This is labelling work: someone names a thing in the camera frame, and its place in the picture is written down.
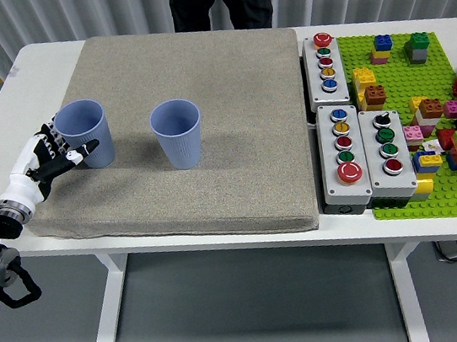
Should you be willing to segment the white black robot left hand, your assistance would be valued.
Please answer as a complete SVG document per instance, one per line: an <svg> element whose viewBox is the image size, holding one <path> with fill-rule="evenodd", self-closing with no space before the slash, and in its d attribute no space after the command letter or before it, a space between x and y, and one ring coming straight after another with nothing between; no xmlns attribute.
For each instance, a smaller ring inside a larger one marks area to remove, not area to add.
<svg viewBox="0 0 457 342"><path fill-rule="evenodd" d="M82 100L66 106L25 144L0 195L0 214L29 218L47 199L54 178L80 163L103 168L113 157L102 107Z"/></svg>

